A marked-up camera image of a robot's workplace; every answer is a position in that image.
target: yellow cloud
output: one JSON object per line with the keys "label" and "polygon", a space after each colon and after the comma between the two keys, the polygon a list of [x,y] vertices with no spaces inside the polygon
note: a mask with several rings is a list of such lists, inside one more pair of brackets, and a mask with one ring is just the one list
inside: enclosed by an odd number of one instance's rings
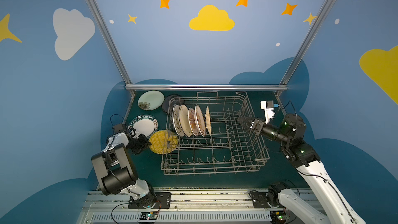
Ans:
{"label": "yellow cloud", "polygon": [[398,104],[398,46],[369,50],[359,60],[362,70]]}
{"label": "yellow cloud", "polygon": [[219,10],[214,5],[206,5],[200,11],[197,17],[191,19],[189,27],[193,30],[231,30],[235,22],[228,17],[228,13]]}

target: white cloud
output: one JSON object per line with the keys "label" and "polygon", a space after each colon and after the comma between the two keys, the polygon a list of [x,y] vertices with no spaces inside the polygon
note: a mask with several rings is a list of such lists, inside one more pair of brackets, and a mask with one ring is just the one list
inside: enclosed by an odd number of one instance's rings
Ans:
{"label": "white cloud", "polygon": [[52,24],[58,38],[55,52],[61,60],[68,60],[90,40],[96,30],[94,22],[78,10],[59,8],[52,16]]}

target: blue wall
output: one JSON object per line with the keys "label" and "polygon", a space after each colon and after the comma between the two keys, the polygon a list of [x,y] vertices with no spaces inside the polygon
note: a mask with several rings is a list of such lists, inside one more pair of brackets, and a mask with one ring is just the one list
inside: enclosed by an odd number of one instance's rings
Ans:
{"label": "blue wall", "polygon": [[95,186],[91,156],[130,99],[98,29],[69,60],[57,56],[58,8],[92,19],[84,0],[0,0],[0,21],[9,14],[22,41],[0,27],[0,223],[74,223]]}
{"label": "blue wall", "polygon": [[[306,141],[367,223],[379,223],[374,213],[383,207],[398,206],[398,105],[359,64],[369,50],[398,45],[395,4],[337,0],[281,96],[304,117]],[[388,221],[397,217],[393,207]]]}
{"label": "blue wall", "polygon": [[[324,0],[248,0],[247,7],[236,6],[239,0],[170,0],[169,9],[160,8],[160,0],[96,1],[133,83],[264,84],[263,76],[237,75],[264,73],[293,57],[310,28],[303,21],[311,12],[315,16]],[[292,15],[281,15],[287,3],[298,6]],[[190,20],[206,5],[225,10],[233,29],[191,29]],[[128,22],[129,14],[136,24]]]}

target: dish rack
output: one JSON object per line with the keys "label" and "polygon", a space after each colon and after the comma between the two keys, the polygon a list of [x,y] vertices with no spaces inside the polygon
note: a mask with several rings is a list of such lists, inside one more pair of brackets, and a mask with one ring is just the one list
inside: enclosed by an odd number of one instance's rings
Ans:
{"label": "dish rack", "polygon": [[[227,97],[219,97],[216,91],[197,92],[196,97],[172,98],[169,109],[182,102],[187,108],[199,105],[202,112],[209,107],[212,133],[209,135],[206,129],[205,137],[180,137],[175,149],[162,155],[165,175],[256,172],[266,164],[269,154],[264,139],[238,122],[238,117],[254,117],[246,92]],[[166,130],[178,136],[172,118],[173,112],[169,111]]]}

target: plate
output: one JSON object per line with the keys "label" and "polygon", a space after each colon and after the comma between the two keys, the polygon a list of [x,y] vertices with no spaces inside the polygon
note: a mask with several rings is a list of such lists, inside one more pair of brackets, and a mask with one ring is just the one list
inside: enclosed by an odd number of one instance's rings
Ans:
{"label": "plate", "polygon": [[188,118],[189,118],[189,126],[191,127],[191,131],[193,132],[193,134],[195,136],[198,136],[199,135],[199,129],[196,126],[195,111],[193,110],[192,107],[188,110]]}
{"label": "plate", "polygon": [[145,92],[138,99],[138,106],[143,110],[154,110],[162,105],[164,101],[164,95],[159,91],[148,91]]}
{"label": "plate", "polygon": [[202,110],[198,105],[195,106],[195,123],[200,134],[202,134],[203,137],[206,136],[205,120],[203,119]]}
{"label": "plate", "polygon": [[209,131],[209,135],[211,136],[211,124],[210,124],[210,111],[209,111],[209,107],[206,107],[206,128]]}
{"label": "plate", "polygon": [[180,119],[178,118],[178,112],[180,111],[180,106],[175,105],[173,107],[173,126],[176,132],[180,137],[184,136],[184,132],[182,131]]}
{"label": "plate", "polygon": [[180,120],[182,131],[185,133],[185,136],[192,136],[192,130],[189,124],[188,118],[188,108],[185,105],[180,106],[180,111],[178,112],[178,119]]}
{"label": "plate", "polygon": [[[163,104],[162,104],[162,110],[163,110],[163,112],[165,112],[165,113],[167,113],[167,114],[169,114],[169,112],[170,112],[170,111],[169,111],[169,103],[170,103],[170,100],[171,100],[172,98],[181,98],[181,95],[172,94],[172,95],[169,95],[169,96],[167,96],[166,98],[164,98],[164,101],[163,101]],[[173,104],[173,105],[170,106],[170,110],[173,109],[173,107],[174,107],[175,104],[179,104],[179,105],[184,104],[184,101],[183,101],[183,100],[174,100],[172,104]]]}
{"label": "plate", "polygon": [[138,138],[141,133],[149,138],[158,130],[158,121],[152,115],[146,114],[133,119],[129,126],[137,131],[133,138]]}
{"label": "plate", "polygon": [[178,147],[178,141],[178,136],[173,132],[161,130],[155,132],[149,139],[152,143],[149,149],[156,154],[167,154]]}

